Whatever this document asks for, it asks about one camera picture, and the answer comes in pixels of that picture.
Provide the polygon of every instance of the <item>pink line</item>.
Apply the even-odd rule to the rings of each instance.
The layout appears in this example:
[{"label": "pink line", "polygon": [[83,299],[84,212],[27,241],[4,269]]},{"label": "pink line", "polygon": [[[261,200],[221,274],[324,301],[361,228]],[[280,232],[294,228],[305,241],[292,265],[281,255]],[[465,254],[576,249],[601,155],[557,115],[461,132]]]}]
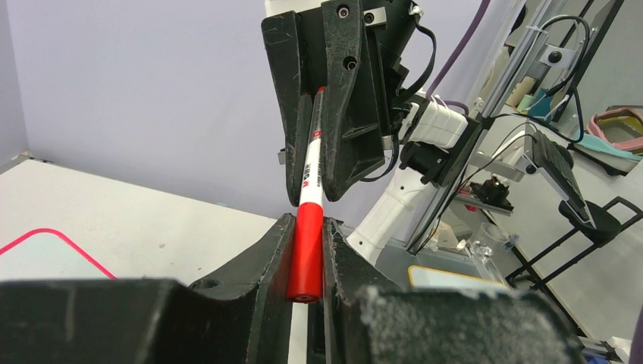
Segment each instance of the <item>pink line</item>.
[{"label": "pink line", "polygon": [[93,266],[95,266],[98,270],[100,270],[105,276],[107,276],[110,279],[116,279],[116,276],[114,276],[110,271],[107,270],[107,268],[103,267],[100,263],[96,261],[96,259],[92,258],[91,255],[87,254],[85,250],[80,248],[76,243],[71,241],[70,238],[68,238],[65,234],[61,233],[60,231],[54,230],[54,229],[48,229],[46,227],[36,229],[36,230],[31,230],[25,235],[17,238],[16,240],[10,242],[9,244],[3,246],[0,248],[0,256],[12,248],[15,248],[18,244],[22,243],[23,241],[29,239],[30,237],[36,235],[36,234],[53,234],[56,237],[59,237],[62,239],[65,243],[67,243],[68,246],[71,246],[72,249],[76,250],[76,253],[79,253],[80,255],[83,256],[83,258],[87,259],[87,262],[91,263]]}]

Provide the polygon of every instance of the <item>light purple wall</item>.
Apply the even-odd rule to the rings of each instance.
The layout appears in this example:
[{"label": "light purple wall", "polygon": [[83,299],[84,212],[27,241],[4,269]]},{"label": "light purple wall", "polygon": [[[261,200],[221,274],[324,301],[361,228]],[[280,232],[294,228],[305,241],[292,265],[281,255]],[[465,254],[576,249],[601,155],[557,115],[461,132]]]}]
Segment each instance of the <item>light purple wall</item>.
[{"label": "light purple wall", "polygon": [[[479,0],[466,3],[421,2],[422,22],[439,39],[436,70]],[[260,30],[263,2],[8,4],[35,156],[260,215],[292,211],[276,155],[284,136]],[[508,12],[504,1],[492,8],[487,31],[489,24],[499,29]],[[493,53],[484,40],[472,44]],[[403,56],[410,80],[430,51],[429,39],[412,38]],[[463,59],[462,67],[483,58]],[[454,86],[473,82],[470,75]],[[325,206],[327,215],[357,225],[386,184],[354,187]]]},{"label": "light purple wall", "polygon": [[0,0],[0,165],[27,150],[20,87],[7,13]]}]

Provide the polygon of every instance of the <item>table surface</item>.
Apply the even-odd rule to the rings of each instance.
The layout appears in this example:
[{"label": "table surface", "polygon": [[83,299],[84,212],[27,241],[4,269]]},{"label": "table surface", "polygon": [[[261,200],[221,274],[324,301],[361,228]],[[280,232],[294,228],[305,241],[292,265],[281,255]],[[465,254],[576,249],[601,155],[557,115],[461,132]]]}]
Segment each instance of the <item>table surface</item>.
[{"label": "table surface", "polygon": [[[504,136],[522,122],[524,119],[520,117],[498,119],[481,149],[487,153],[493,152]],[[538,129],[556,143],[566,145],[546,128]],[[619,190],[622,181],[618,177],[608,177],[599,167],[581,156],[575,156],[574,159],[573,173],[586,199],[603,205],[616,194],[623,193]],[[480,173],[476,178],[484,180],[488,174]],[[511,217],[492,215],[508,231],[520,236],[516,246],[527,259],[533,258],[571,230],[569,222],[557,211],[561,198],[540,175],[525,176],[519,183],[511,184],[509,200],[516,207]],[[638,247],[640,239],[626,239],[627,234],[622,235],[548,284],[583,331],[595,339],[606,340],[612,336],[631,338],[641,308],[641,291],[636,288],[636,283],[627,284],[623,280],[628,274],[623,263],[641,255]],[[576,234],[534,268],[544,277],[589,245],[587,238]]]},{"label": "table surface", "polygon": [[[49,228],[117,278],[175,278],[184,284],[228,262],[274,223],[33,160],[0,174],[0,206],[0,247]],[[57,278],[51,274],[34,264],[28,278]],[[305,305],[294,305],[289,362],[305,362],[307,314]]]}]

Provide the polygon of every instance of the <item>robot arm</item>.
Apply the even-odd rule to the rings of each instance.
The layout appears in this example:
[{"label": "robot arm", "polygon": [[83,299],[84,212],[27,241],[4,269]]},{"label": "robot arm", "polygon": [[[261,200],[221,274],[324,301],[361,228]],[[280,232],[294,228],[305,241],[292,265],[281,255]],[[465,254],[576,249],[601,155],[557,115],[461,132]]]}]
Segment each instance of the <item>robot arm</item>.
[{"label": "robot arm", "polygon": [[[436,99],[427,100],[423,93],[416,96],[411,100],[409,114],[398,132],[398,138],[406,145],[402,163],[380,199],[347,238],[348,243],[373,265],[386,242],[407,221],[418,203],[437,194],[441,187],[437,183],[439,168],[449,158],[457,156],[454,147],[469,125],[464,115]],[[409,165],[410,161],[418,159],[424,163]],[[421,173],[431,170],[430,174]]]}]

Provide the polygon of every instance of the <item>screw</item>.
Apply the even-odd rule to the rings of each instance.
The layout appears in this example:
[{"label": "screw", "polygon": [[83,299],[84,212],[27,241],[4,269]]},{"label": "screw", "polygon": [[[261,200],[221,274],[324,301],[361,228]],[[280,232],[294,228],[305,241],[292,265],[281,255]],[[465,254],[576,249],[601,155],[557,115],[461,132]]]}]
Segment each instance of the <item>screw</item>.
[{"label": "screw", "polygon": [[340,19],[346,19],[349,13],[350,11],[346,5],[340,6],[340,8],[337,9],[337,16],[340,17]]},{"label": "screw", "polygon": [[558,51],[551,52],[547,57],[547,60],[554,64],[560,62],[561,59],[563,59],[563,53]]},{"label": "screw", "polygon": [[354,70],[357,67],[357,60],[354,57],[346,57],[343,59],[343,67],[348,71]]}]

